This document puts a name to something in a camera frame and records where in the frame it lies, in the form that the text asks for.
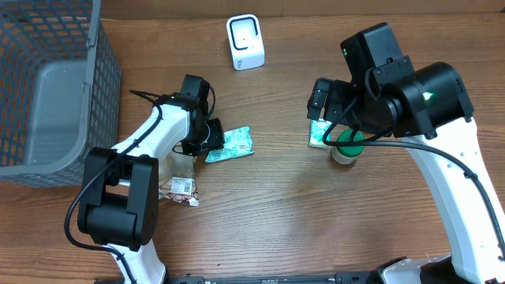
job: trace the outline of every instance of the gray plastic bin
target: gray plastic bin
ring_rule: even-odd
[[[118,131],[121,70],[98,0],[0,1],[0,179],[79,185]]]

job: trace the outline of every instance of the green indicator light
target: green indicator light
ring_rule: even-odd
[[[425,100],[429,100],[429,98],[431,98],[433,95],[435,95],[435,94],[433,94],[431,92],[424,92],[423,93]]]

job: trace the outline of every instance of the can lid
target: can lid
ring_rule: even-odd
[[[349,142],[350,140],[350,134],[353,132],[351,129],[347,129],[346,131],[340,133],[339,138],[337,138],[338,142]],[[364,140],[365,138],[363,137],[363,134],[361,132],[357,132],[356,136],[354,137],[354,141],[359,141],[359,140]],[[345,157],[353,158],[359,156],[363,150],[365,149],[365,146],[352,146],[352,147],[337,147],[337,150],[339,150],[339,153],[344,155]]]

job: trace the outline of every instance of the teal and white package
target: teal and white package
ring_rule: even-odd
[[[214,163],[227,159],[238,158],[254,153],[253,140],[249,134],[249,127],[241,127],[224,133],[224,148],[210,151],[205,162]]]
[[[330,127],[331,122],[320,118],[319,121],[310,121],[310,137],[309,146],[318,148],[327,148],[323,143],[324,132]],[[331,133],[328,135],[328,140],[331,140]]]

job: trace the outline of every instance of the gray basket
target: gray basket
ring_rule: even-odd
[[[99,0],[0,2],[0,179],[79,185],[116,141],[121,70]]]

